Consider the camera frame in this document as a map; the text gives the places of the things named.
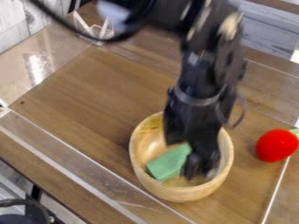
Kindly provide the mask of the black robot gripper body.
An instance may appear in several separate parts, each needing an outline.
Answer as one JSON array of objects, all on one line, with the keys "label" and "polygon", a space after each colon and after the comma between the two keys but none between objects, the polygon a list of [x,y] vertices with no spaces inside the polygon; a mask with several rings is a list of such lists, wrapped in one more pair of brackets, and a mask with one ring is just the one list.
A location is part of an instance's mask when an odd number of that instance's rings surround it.
[{"label": "black robot gripper body", "polygon": [[184,125],[189,144],[217,143],[220,128],[228,124],[232,106],[237,98],[235,88],[222,87],[208,98],[186,95],[178,86],[168,90],[162,118],[177,117]]}]

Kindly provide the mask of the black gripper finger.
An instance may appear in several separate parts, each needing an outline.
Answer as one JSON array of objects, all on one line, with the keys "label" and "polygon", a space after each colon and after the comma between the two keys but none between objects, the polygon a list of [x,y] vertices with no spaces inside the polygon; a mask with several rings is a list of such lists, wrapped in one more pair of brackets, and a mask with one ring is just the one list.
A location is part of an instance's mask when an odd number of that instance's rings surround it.
[{"label": "black gripper finger", "polygon": [[192,143],[190,154],[186,156],[181,175],[192,180],[197,175],[206,178],[220,166],[220,148],[216,143]]},{"label": "black gripper finger", "polygon": [[188,137],[184,132],[182,121],[177,117],[165,117],[162,119],[164,141],[168,145],[185,142]]}]

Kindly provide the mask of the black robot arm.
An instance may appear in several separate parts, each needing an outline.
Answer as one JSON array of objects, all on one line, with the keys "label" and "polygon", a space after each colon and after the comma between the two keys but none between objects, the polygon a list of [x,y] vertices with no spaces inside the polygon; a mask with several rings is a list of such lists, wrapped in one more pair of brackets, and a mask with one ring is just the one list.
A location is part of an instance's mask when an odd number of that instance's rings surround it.
[{"label": "black robot arm", "polygon": [[239,7],[229,0],[97,0],[97,14],[114,33],[108,38],[84,34],[86,39],[120,42],[146,26],[178,39],[181,73],[162,110],[164,140],[190,146],[181,175],[206,176],[220,165],[217,137],[229,126],[247,66]]}]

